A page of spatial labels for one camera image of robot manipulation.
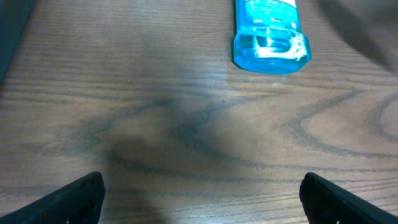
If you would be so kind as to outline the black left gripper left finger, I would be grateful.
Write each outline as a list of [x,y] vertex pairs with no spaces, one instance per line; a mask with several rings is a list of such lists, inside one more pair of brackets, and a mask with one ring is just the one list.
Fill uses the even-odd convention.
[[102,174],[91,172],[1,217],[1,224],[97,224],[105,193]]

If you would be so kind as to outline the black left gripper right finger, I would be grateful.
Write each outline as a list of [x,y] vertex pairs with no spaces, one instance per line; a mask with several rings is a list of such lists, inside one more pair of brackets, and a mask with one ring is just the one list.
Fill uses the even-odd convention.
[[397,224],[397,217],[319,175],[308,172],[300,201],[309,224]]

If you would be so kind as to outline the teal Listerine mouthwash bottle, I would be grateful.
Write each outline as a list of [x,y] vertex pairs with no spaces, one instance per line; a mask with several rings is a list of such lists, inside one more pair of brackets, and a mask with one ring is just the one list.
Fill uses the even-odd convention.
[[259,73],[288,74],[312,59],[296,0],[236,0],[233,62]]

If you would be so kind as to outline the grey plastic shopping basket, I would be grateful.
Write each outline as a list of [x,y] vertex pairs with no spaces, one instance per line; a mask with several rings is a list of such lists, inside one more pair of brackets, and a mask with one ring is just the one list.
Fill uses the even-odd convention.
[[36,0],[1,0],[1,82],[22,37]]

